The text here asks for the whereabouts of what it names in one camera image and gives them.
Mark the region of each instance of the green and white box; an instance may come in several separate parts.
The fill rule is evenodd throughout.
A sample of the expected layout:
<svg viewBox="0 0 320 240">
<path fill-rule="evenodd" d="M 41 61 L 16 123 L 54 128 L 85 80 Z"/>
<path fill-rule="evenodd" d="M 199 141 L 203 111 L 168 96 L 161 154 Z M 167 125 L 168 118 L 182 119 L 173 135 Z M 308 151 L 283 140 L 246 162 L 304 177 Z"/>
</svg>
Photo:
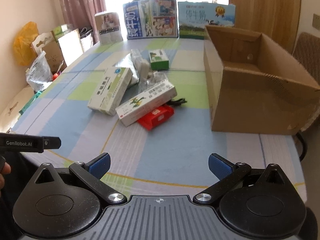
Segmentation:
<svg viewBox="0 0 320 240">
<path fill-rule="evenodd" d="M 149 58 L 152 70 L 169 69 L 169 58 L 163 49 L 149 50 Z"/>
<path fill-rule="evenodd" d="M 130 68 L 108 67 L 91 96 L 88 107 L 105 114 L 115 115 L 116 107 L 119 106 L 131 78 Z"/>
<path fill-rule="evenodd" d="M 175 96 L 174 85 L 165 79 L 118 106 L 116 111 L 124 126 L 128 126 Z"/>
</svg>

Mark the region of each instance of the cardboard carton with handle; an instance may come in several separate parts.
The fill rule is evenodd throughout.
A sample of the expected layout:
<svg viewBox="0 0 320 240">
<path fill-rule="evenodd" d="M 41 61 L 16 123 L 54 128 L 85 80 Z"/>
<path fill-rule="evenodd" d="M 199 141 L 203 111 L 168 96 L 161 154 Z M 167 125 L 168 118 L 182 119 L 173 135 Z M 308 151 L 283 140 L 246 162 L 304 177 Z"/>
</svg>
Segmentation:
<svg viewBox="0 0 320 240">
<path fill-rule="evenodd" d="M 207 25 L 204 66 L 213 131 L 293 135 L 319 103 L 319 84 L 262 33 Z"/>
</svg>

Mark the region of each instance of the red object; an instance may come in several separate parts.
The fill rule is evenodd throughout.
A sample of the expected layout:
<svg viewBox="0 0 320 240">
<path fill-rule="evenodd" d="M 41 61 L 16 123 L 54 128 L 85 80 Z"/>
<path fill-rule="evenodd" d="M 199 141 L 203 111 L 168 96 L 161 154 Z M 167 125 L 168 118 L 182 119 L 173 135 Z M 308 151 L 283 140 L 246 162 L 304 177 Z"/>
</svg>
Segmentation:
<svg viewBox="0 0 320 240">
<path fill-rule="evenodd" d="M 52 81 L 55 80 L 59 76 L 58 73 L 53 74 Z"/>
<path fill-rule="evenodd" d="M 152 128 L 167 121 L 174 114 L 174 109 L 166 104 L 157 107 L 138 120 L 138 123 L 150 131 Z"/>
</svg>

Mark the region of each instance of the yellow plastic bag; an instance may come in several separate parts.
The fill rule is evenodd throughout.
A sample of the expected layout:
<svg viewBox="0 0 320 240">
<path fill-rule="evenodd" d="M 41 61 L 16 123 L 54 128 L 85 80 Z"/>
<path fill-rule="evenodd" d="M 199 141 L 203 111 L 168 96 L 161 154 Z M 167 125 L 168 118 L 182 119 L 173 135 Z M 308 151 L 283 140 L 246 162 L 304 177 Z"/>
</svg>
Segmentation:
<svg viewBox="0 0 320 240">
<path fill-rule="evenodd" d="M 31 43 L 38 35 L 37 24 L 35 22 L 28 22 L 14 38 L 13 55 L 19 65 L 30 66 L 36 59 L 37 54 L 33 51 Z"/>
</svg>

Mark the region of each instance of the tablecloth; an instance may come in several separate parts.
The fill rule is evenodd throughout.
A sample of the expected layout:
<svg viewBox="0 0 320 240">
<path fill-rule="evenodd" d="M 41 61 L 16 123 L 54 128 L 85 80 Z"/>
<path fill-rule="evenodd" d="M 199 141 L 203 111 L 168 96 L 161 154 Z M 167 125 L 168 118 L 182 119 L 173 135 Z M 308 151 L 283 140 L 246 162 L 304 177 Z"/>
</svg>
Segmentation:
<svg viewBox="0 0 320 240">
<path fill-rule="evenodd" d="M 140 49 L 146 59 L 148 50 L 164 49 L 170 60 L 167 76 L 175 85 L 178 98 L 188 101 L 175 108 L 169 121 L 151 131 L 138 123 L 124 127 L 117 116 L 87 107 L 104 69 L 131 49 Z M 123 100 L 129 99 L 134 90 L 128 90 Z M 192 197 L 218 181 L 208 168 L 208 157 L 215 152 L 233 163 L 246 162 L 253 168 L 278 163 L 303 201 L 307 199 L 291 136 L 211 131 L 201 40 L 152 38 L 96 44 L 45 90 L 12 131 L 60 137 L 60 149 L 26 154 L 38 165 L 51 162 L 55 167 L 67 167 L 108 152 L 111 168 L 101 180 L 127 197 Z"/>
</svg>

